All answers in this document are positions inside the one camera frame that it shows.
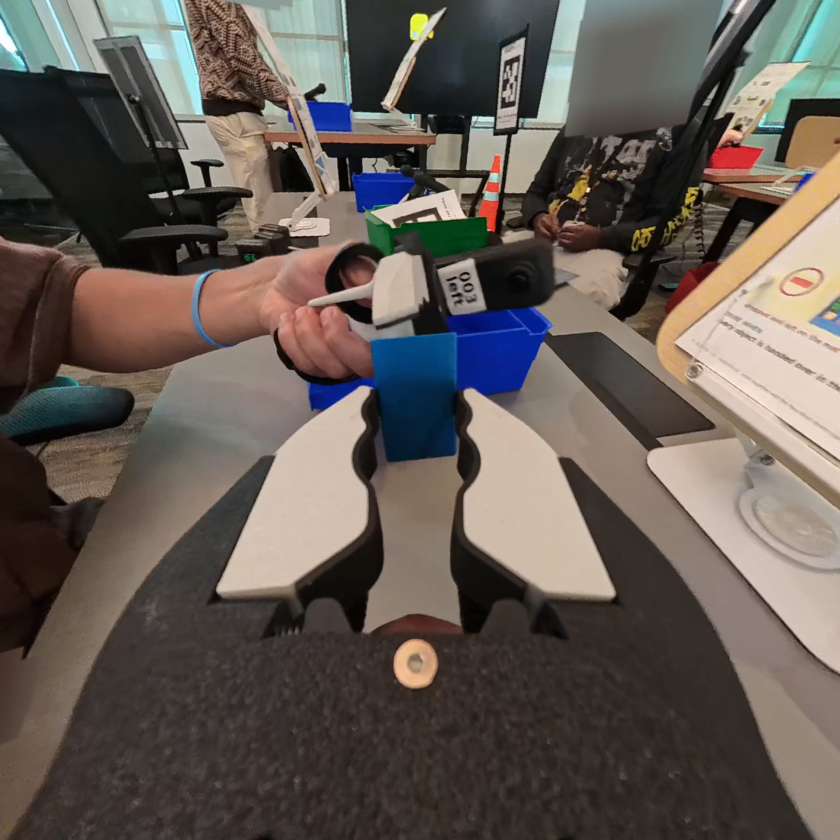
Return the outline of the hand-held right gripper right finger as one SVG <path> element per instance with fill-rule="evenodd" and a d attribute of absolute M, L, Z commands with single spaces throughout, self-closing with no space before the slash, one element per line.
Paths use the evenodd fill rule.
<path fill-rule="evenodd" d="M 498 601 L 615 600 L 560 458 L 478 391 L 456 397 L 458 474 L 450 570 L 460 594 Z"/>

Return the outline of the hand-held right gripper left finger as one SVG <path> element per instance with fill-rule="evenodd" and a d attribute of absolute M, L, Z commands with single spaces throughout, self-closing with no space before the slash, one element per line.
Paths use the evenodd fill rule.
<path fill-rule="evenodd" d="M 278 448 L 217 583 L 223 601 L 318 599 L 354 608 L 382 573 L 376 471 L 379 407 L 353 391 Z"/>

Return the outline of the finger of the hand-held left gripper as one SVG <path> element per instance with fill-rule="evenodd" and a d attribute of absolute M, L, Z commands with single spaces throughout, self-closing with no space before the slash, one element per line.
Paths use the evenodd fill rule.
<path fill-rule="evenodd" d="M 373 268 L 372 279 L 346 286 L 344 271 L 361 260 Z M 311 299 L 309 307 L 338 308 L 352 329 L 396 329 L 429 302 L 426 267 L 421 254 L 338 253 L 324 278 L 328 293 Z"/>

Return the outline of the blue wooden block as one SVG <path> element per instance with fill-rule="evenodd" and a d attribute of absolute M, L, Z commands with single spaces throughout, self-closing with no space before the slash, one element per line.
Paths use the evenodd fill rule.
<path fill-rule="evenodd" d="M 455 455 L 456 335 L 376 339 L 371 350 L 387 461 Z"/>

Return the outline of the person's left forearm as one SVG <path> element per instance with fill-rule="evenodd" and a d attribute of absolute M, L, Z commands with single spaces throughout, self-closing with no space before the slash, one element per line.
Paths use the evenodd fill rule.
<path fill-rule="evenodd" d="M 199 276 L 90 269 L 77 281 L 62 362 L 103 373 L 165 368 L 267 334 L 260 323 L 258 277 L 241 266 Z"/>

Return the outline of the grey desk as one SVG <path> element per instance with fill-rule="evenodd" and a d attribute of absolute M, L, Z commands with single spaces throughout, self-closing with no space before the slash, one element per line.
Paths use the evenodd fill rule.
<path fill-rule="evenodd" d="M 639 437 L 543 345 L 497 402 L 563 459 L 612 579 L 565 639 L 273 635 L 217 601 L 270 457 L 312 414 L 270 339 L 177 365 L 55 606 L 2 673 L 2 838 L 838 838 L 838 676 L 648 469 L 731 437 L 654 348 L 603 333 L 706 417 Z"/>

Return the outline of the person's left hand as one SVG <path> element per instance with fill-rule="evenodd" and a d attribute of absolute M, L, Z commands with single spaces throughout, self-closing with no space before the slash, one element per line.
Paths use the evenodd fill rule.
<path fill-rule="evenodd" d="M 339 263 L 341 288 L 369 283 L 375 262 L 352 248 L 358 242 L 292 251 L 255 263 L 260 323 L 276 338 L 283 356 L 301 374 L 329 381 L 372 378 L 372 351 L 337 306 L 313 308 L 327 295 L 330 268 Z"/>

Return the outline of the green plastic bin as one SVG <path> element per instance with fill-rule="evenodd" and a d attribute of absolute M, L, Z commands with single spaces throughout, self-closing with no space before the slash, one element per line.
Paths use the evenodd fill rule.
<path fill-rule="evenodd" d="M 377 207 L 365 211 L 367 235 L 372 246 L 384 256 L 396 252 L 397 240 L 416 235 L 434 257 L 455 256 L 490 245 L 487 221 L 483 217 L 455 217 L 444 219 L 436 207 L 425 211 L 402 212 L 392 223 L 385 221 L 385 211 L 397 209 L 396 205 Z"/>

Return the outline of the red floor object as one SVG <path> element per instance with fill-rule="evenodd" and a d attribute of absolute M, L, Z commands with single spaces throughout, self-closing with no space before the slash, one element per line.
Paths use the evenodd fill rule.
<path fill-rule="evenodd" d="M 494 156 L 486 183 L 482 188 L 481 200 L 476 213 L 477 217 L 486 220 L 487 231 L 496 233 L 500 215 L 501 198 L 501 156 Z"/>

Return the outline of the white printed paper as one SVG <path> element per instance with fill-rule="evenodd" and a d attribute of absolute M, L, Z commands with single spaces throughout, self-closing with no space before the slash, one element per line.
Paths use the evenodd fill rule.
<path fill-rule="evenodd" d="M 433 192 L 397 204 L 378 207 L 372 215 L 396 229 L 405 224 L 450 222 L 467 218 L 455 191 Z"/>

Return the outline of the small blue plastic bin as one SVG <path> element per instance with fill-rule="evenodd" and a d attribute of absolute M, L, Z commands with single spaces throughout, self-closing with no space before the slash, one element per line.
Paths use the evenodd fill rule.
<path fill-rule="evenodd" d="M 401 202 L 416 185 L 412 177 L 399 171 L 352 174 L 351 180 L 360 214 Z"/>
<path fill-rule="evenodd" d="M 351 133 L 351 106 L 340 101 L 308 101 L 313 128 L 317 133 Z"/>

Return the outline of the wooden table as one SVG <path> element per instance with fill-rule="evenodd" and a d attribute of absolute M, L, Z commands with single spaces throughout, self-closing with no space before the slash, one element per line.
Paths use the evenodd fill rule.
<path fill-rule="evenodd" d="M 355 120 L 352 123 L 351 131 L 316 131 L 316 137 L 324 150 L 328 146 L 340 146 L 344 152 L 327 152 L 328 156 L 334 158 L 371 158 L 373 154 L 367 154 L 364 149 L 376 148 L 389 154 L 395 149 L 428 149 L 435 146 L 437 135 L 420 129 L 409 129 L 402 131 L 399 127 L 391 124 L 375 124 Z M 291 144 L 301 146 L 302 140 L 299 132 L 290 122 L 274 122 L 268 125 L 264 132 L 264 141 L 267 145 Z"/>

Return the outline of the red bag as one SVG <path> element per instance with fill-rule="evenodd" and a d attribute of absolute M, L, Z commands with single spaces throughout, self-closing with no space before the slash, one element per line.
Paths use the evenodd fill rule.
<path fill-rule="evenodd" d="M 708 261 L 697 268 L 687 271 L 666 303 L 666 313 L 669 315 L 675 310 L 718 266 L 719 263 L 717 261 Z"/>

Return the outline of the small tag board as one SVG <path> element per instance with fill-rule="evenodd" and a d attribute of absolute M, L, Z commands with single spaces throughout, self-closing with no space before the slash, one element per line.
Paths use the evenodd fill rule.
<path fill-rule="evenodd" d="M 497 105 L 493 124 L 495 136 L 519 131 L 522 115 L 524 71 L 530 26 L 499 43 Z"/>

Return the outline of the white board stand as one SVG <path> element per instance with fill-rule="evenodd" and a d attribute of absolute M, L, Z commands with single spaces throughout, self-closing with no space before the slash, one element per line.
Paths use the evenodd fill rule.
<path fill-rule="evenodd" d="M 772 456 L 722 438 L 647 466 L 803 648 L 839 673 L 838 509 Z"/>

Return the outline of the black monitor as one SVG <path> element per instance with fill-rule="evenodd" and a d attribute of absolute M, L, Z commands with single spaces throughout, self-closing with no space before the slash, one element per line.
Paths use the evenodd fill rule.
<path fill-rule="evenodd" d="M 497 109 L 500 43 L 528 30 L 520 115 L 535 119 L 550 60 L 558 1 L 345 2 L 350 103 L 384 112 L 382 102 L 407 51 L 414 18 L 445 13 L 416 54 L 396 107 L 408 114 L 492 117 Z"/>

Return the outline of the black office chair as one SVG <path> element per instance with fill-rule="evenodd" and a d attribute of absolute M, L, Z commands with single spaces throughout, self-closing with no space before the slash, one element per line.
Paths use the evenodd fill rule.
<path fill-rule="evenodd" d="M 1 432 L 22 447 L 42 445 L 120 427 L 133 409 L 134 396 L 126 389 L 60 376 L 2 415 Z"/>
<path fill-rule="evenodd" d="M 153 153 L 108 75 L 2 70 L 2 138 L 89 243 L 102 267 L 166 276 L 242 264 L 220 255 L 219 218 L 245 190 L 191 188 L 181 152 Z"/>

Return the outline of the person's brown clothing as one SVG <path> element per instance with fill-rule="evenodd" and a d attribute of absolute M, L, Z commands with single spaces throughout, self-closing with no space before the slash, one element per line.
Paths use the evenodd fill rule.
<path fill-rule="evenodd" d="M 1 408 L 52 381 L 70 348 L 72 302 L 87 267 L 59 251 L 1 241 Z M 27 646 L 76 561 L 57 527 L 46 471 L 1 442 L 1 650 Z"/>

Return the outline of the instruction sheet board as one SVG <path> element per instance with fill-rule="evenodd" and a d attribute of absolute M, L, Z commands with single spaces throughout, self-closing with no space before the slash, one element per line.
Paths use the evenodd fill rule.
<path fill-rule="evenodd" d="M 658 358 L 838 507 L 836 154 L 666 318 Z"/>

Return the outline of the grey standing screen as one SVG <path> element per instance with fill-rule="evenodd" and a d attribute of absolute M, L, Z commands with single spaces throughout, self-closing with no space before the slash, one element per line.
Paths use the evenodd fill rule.
<path fill-rule="evenodd" d="M 185 151 L 183 132 L 137 35 L 93 40 L 121 99 L 149 148 Z"/>

